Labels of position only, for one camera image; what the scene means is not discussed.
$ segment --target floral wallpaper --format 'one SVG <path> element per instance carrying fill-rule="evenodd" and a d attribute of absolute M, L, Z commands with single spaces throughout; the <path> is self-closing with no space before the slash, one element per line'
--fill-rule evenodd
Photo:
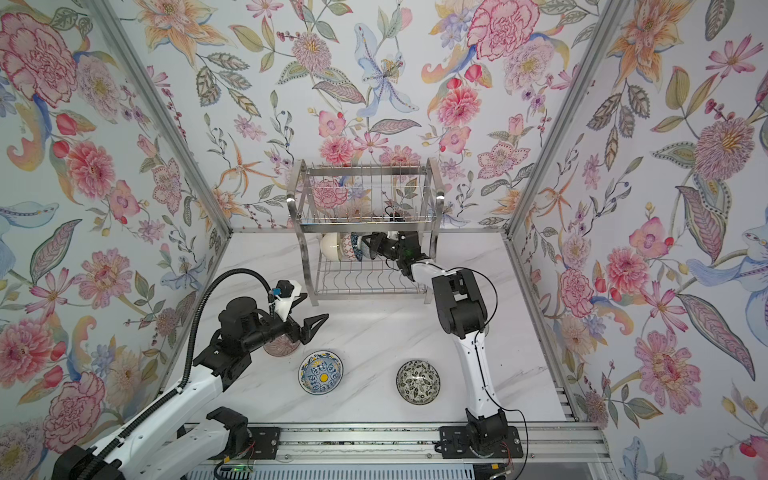
<path fill-rule="evenodd" d="M 444 227 L 501 228 L 601 12 L 599 0 L 112 4 L 235 229 L 288 227 L 296 160 L 430 157 Z M 376 209 L 359 178 L 327 180 L 341 187 L 328 214 Z M 408 194 L 382 194 L 412 210 Z"/>
<path fill-rule="evenodd" d="M 88 12 L 0 2 L 0 479 L 150 402 L 222 235 Z"/>
<path fill-rule="evenodd" d="M 768 478 L 765 18 L 633 0 L 514 234 L 626 480 Z"/>

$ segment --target dish rack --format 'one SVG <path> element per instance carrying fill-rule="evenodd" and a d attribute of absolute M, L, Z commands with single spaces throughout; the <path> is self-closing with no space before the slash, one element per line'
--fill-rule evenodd
<path fill-rule="evenodd" d="M 306 235 L 316 233 L 319 240 L 324 233 L 418 231 L 429 234 L 429 256 L 435 259 L 445 201 L 435 158 L 427 165 L 403 167 L 308 167 L 305 161 L 296 161 L 286 200 L 314 306 L 319 299 L 427 293 L 426 285 L 408 280 L 383 257 L 337 262 L 319 253 L 313 280 Z"/>

